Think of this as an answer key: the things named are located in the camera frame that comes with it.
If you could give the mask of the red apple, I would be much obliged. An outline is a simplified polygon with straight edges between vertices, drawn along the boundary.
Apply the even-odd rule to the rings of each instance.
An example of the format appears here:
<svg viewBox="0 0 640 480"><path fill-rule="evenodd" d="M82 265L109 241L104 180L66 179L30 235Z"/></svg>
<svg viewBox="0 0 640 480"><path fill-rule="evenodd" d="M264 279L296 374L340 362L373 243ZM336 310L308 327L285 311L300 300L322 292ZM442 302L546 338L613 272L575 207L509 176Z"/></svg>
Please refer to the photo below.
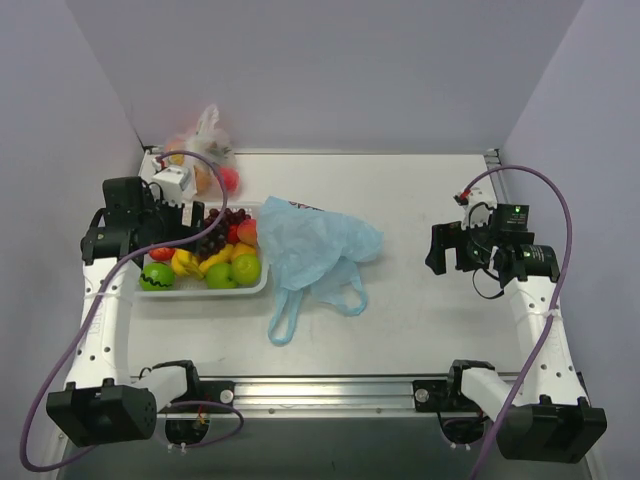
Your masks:
<svg viewBox="0 0 640 480"><path fill-rule="evenodd" d="M174 252L174 248L160 247L150 250L148 255L155 262L169 262L172 259Z"/></svg>

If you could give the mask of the purple grape bunch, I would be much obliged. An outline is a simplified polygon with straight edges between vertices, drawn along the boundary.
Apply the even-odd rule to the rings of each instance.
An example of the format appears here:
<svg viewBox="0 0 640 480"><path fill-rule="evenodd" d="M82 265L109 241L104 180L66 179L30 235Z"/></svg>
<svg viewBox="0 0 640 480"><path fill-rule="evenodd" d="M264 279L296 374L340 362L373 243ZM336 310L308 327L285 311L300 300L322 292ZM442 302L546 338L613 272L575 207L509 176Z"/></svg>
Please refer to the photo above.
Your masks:
<svg viewBox="0 0 640 480"><path fill-rule="evenodd" d="M208 227L220 212L216 208L209 209L208 215L204 219L204 226ZM200 259L205 259L218 253L226 244L229 244L227 242L227 233L231 225L239 225L244 220L251 218L251 215L243 208L236 210L226 208L221 213L222 219L220 222L206 237L200 240L200 248L198 250Z"/></svg>

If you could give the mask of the red pear fruit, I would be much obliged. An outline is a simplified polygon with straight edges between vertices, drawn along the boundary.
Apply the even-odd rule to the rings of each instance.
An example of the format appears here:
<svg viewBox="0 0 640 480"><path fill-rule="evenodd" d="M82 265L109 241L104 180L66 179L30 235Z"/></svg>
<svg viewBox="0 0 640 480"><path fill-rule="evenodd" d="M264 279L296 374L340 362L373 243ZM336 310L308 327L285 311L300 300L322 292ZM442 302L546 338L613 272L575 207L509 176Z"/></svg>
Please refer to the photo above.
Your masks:
<svg viewBox="0 0 640 480"><path fill-rule="evenodd" d="M228 233L227 233L227 242L229 244L235 245L237 243L240 242L240 239L238 237L238 225L231 225L228 229Z"/></svg>

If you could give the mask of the yellow banana bunch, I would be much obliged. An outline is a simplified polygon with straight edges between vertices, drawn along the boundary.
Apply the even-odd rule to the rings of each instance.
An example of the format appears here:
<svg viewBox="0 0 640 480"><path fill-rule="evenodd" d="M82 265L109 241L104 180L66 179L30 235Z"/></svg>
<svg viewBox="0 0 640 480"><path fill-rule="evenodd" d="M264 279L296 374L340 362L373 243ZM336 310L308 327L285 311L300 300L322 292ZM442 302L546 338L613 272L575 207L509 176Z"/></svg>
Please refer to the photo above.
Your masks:
<svg viewBox="0 0 640 480"><path fill-rule="evenodd" d="M176 249L171 258L170 267L177 276L202 280L214 265L229 262L232 251L233 245L226 244L218 253L200 259L187 250Z"/></svg>

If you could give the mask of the green watermelon ball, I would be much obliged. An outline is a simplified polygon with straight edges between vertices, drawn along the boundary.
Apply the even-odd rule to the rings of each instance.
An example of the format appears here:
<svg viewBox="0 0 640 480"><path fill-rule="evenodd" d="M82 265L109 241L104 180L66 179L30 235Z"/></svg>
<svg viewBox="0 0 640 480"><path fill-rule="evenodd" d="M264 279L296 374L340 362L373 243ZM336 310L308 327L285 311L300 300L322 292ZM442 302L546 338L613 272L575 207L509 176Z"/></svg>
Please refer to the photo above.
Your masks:
<svg viewBox="0 0 640 480"><path fill-rule="evenodd" d="M143 291L171 290L175 283L175 273L165 263L147 264L140 273L139 285Z"/></svg>

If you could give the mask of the peach fruit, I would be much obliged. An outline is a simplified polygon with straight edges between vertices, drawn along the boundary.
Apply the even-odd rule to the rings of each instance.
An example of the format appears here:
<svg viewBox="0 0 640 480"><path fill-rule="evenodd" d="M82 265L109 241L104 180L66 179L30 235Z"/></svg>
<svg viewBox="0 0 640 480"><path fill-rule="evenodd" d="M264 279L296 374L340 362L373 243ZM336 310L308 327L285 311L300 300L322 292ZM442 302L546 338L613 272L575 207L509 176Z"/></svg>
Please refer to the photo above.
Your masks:
<svg viewBox="0 0 640 480"><path fill-rule="evenodd" d="M250 218L241 222L237 226L236 233L240 242L251 246L258 245L257 221L255 219Z"/></svg>

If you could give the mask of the orange lemon fruit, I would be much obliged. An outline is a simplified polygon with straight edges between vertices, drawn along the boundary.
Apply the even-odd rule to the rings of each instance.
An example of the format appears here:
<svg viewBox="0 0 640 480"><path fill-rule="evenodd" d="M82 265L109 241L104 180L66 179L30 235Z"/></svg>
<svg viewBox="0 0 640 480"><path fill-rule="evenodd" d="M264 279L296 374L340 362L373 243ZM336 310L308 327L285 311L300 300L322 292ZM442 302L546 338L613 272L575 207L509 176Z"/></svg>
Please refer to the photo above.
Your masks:
<svg viewBox="0 0 640 480"><path fill-rule="evenodd" d="M242 256L245 254L253 255L253 256L258 255L257 249L254 246L248 245L242 242L238 242L232 250L230 260L234 261L239 256Z"/></svg>

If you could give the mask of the green apple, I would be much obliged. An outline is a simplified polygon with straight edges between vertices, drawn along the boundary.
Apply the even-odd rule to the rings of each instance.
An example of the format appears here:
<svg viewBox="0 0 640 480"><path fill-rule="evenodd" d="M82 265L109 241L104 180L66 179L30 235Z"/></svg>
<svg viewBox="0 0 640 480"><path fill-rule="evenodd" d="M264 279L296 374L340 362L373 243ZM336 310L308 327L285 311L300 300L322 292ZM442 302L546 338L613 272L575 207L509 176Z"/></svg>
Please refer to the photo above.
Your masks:
<svg viewBox="0 0 640 480"><path fill-rule="evenodd" d="M229 263L218 263L211 266L205 274L205 281L209 289L234 289L238 286L233 278L232 267Z"/></svg>

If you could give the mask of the green pear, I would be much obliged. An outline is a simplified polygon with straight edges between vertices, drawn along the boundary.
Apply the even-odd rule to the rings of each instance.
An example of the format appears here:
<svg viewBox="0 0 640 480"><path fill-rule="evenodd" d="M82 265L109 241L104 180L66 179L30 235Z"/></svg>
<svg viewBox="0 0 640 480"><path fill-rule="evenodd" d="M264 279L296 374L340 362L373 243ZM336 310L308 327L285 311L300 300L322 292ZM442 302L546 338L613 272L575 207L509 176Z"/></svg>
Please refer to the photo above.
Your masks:
<svg viewBox="0 0 640 480"><path fill-rule="evenodd" d="M231 277L240 286L252 286L261 277L262 265L255 254L242 254L231 263Z"/></svg>

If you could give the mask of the light blue plastic bag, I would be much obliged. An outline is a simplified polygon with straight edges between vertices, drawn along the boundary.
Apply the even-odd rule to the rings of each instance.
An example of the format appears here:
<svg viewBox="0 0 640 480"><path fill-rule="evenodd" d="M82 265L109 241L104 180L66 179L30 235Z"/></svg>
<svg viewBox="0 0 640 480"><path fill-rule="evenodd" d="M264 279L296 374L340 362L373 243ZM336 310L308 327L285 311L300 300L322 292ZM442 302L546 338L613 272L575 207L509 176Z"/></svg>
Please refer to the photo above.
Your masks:
<svg viewBox="0 0 640 480"><path fill-rule="evenodd" d="M274 280L272 344L292 340L305 293L346 317L367 307L358 265L376 260L384 239L369 223L270 196L260 209L257 237Z"/></svg>

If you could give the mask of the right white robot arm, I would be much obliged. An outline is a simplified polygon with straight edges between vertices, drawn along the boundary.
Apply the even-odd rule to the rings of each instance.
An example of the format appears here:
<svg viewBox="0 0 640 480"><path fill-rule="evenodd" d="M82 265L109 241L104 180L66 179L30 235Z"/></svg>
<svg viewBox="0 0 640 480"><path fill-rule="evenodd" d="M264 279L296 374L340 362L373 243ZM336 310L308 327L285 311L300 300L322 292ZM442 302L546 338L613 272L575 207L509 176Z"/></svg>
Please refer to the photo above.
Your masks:
<svg viewBox="0 0 640 480"><path fill-rule="evenodd" d="M526 205L463 200L464 217L432 228L425 259L437 275L445 253L455 251L456 269L483 271L508 301L522 353L524 378L512 388L486 361L456 360L443 385L446 402L474 403L496 425L506 459L574 464L605 433L603 409L591 405L574 368L554 291L561 269L554 249L537 245Z"/></svg>

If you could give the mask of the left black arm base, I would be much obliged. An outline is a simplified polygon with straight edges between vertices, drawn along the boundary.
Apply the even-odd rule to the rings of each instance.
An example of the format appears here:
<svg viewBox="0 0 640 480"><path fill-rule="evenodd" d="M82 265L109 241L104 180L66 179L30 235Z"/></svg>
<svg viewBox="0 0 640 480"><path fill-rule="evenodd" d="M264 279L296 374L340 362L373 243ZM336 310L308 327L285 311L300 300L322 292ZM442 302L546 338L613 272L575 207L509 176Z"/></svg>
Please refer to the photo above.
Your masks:
<svg viewBox="0 0 640 480"><path fill-rule="evenodd" d="M195 394L185 394L170 406L162 410L163 413L188 413L203 417L209 414L225 414L229 410L223 405L232 406L235 397L235 382L228 379L203 380ZM195 405L176 406L176 403L195 401Z"/></svg>

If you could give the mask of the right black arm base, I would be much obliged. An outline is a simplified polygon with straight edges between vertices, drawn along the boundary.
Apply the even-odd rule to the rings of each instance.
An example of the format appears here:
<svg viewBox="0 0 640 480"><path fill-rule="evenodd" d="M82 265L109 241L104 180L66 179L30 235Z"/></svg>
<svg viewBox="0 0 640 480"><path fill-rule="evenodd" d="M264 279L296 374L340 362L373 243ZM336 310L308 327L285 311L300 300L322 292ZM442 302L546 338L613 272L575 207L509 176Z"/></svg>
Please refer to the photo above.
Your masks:
<svg viewBox="0 0 640 480"><path fill-rule="evenodd" d="M480 408L459 393L452 393L444 379L417 379L412 382L414 409L419 413L473 413Z"/></svg>

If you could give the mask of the clear bag of fruits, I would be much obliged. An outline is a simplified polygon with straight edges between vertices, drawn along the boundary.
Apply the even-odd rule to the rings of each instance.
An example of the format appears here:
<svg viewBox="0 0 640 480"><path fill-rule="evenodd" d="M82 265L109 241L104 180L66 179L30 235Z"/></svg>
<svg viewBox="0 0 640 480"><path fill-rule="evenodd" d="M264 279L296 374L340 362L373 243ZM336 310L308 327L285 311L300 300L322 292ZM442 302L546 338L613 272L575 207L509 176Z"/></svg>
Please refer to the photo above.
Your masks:
<svg viewBox="0 0 640 480"><path fill-rule="evenodd" d="M187 150L213 161L219 166L220 174L229 195L237 193L240 174L229 135L221 128L217 106L211 104L200 115L196 125L186 133L170 137L164 145L165 151ZM183 154L172 155L168 163L185 167L191 175L191 186L187 188L187 198L203 196L219 191L211 169L205 162Z"/></svg>

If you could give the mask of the white plastic basket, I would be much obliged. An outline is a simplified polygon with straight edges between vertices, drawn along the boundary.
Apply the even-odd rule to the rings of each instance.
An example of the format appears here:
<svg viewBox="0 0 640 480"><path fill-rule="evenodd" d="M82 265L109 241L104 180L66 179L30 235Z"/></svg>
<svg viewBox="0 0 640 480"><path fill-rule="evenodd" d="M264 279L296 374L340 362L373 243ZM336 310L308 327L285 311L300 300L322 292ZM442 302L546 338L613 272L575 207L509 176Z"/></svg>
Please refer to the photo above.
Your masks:
<svg viewBox="0 0 640 480"><path fill-rule="evenodd" d="M221 206L221 201L218 202L205 202L205 207L218 208ZM232 210L244 208L248 214L254 219L258 219L260 209L263 202L252 201L230 201L228 207ZM269 264L266 261L264 253L258 248L257 257L261 262L261 275L253 285L239 286L234 289L209 289L205 280L197 280L192 277L180 277L177 276L174 286L170 290L166 291L145 291L138 284L136 285L135 298L136 299L152 299L152 300L164 300L164 299L200 299L200 298L215 298L215 297L238 297L238 296L252 296L261 292L268 280Z"/></svg>

